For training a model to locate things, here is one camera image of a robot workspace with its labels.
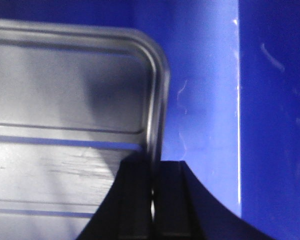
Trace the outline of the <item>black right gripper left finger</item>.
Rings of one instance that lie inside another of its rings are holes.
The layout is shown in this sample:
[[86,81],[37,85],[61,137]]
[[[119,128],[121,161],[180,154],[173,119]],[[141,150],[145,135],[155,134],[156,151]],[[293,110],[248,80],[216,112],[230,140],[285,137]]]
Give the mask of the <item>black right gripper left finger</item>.
[[79,240],[149,240],[152,190],[150,166],[140,154],[125,157],[98,210]]

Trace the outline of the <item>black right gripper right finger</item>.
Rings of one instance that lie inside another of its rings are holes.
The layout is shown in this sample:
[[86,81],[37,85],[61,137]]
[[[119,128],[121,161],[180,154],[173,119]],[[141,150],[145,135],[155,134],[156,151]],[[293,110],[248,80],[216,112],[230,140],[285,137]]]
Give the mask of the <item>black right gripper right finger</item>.
[[162,161],[155,189],[157,240],[269,240],[220,203],[185,161]]

